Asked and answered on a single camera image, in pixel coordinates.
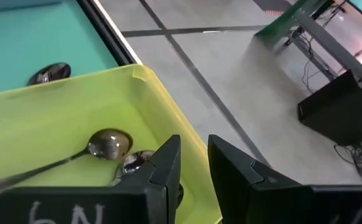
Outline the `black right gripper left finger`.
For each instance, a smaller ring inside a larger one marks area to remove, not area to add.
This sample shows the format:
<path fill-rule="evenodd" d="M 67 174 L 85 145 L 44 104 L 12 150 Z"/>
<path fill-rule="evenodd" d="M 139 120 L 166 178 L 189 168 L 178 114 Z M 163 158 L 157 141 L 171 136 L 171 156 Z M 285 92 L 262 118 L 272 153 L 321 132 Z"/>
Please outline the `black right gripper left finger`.
<path fill-rule="evenodd" d="M 19 187 L 0 194 L 0 224 L 175 224 L 181 137 L 104 187 Z"/>

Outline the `yellow-green plastic bin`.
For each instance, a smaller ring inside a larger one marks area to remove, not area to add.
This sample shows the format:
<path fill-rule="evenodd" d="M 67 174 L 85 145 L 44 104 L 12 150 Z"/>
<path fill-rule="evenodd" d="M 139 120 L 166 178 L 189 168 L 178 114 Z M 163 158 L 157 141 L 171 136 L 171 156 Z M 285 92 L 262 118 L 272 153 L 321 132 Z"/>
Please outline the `yellow-green plastic bin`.
<path fill-rule="evenodd" d="M 156 151 L 172 135 L 180 135 L 179 183 L 184 197 L 175 224 L 219 223 L 222 215 L 206 145 L 158 77 L 143 65 L 0 92 L 0 179 L 70 157 L 84 149 L 94 133 L 106 128 L 131 135 L 133 145 L 125 156 Z M 84 155 L 5 191 L 108 186 L 122 159 Z"/>

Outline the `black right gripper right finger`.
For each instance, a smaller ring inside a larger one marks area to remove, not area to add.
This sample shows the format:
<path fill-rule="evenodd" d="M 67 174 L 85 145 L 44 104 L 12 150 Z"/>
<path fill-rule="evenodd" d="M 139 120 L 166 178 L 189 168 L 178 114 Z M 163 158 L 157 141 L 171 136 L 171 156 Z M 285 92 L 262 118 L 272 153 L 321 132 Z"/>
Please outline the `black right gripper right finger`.
<path fill-rule="evenodd" d="M 223 224 L 362 224 L 362 185 L 300 184 L 215 134 L 207 152 Z"/>

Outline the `blue-handled silver spoon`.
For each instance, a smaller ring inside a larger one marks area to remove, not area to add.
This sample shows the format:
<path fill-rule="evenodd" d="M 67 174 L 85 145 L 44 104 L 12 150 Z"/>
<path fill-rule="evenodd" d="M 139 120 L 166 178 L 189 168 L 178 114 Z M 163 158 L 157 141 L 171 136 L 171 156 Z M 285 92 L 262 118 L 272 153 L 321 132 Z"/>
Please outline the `blue-handled silver spoon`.
<path fill-rule="evenodd" d="M 71 66 L 69 64 L 65 62 L 53 63 L 33 74 L 27 82 L 27 86 L 68 78 L 70 75 Z"/>

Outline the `grey metal background table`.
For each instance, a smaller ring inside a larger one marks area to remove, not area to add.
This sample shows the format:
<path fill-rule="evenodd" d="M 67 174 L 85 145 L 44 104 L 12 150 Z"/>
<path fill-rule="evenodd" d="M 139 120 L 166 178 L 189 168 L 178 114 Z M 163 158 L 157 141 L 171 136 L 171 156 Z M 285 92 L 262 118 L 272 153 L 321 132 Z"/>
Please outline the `grey metal background table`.
<path fill-rule="evenodd" d="M 297 31 L 292 32 L 290 30 L 293 24 L 298 24 L 345 70 L 351 71 L 358 79 L 358 82 L 362 84 L 362 64 L 304 10 L 305 5 L 312 1 L 315 0 L 298 0 L 278 19 L 265 26 L 255 35 L 268 48 L 272 48 L 282 37 L 286 36 L 289 41 L 300 47 L 300 50 L 308 57 L 309 61 L 314 63 L 329 80 L 334 80 L 336 74 L 325 67 L 325 63 L 312 49 L 310 41 L 305 40 L 303 35 L 298 34 Z"/>

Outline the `black equipment case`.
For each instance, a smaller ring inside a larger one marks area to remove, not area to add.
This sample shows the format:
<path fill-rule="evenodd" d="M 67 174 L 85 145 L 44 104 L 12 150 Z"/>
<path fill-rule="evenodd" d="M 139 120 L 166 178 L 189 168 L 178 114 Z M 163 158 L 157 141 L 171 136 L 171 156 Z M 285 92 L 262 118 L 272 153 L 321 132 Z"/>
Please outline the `black equipment case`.
<path fill-rule="evenodd" d="M 362 78 L 346 71 L 297 105 L 299 122 L 342 146 L 362 142 Z"/>

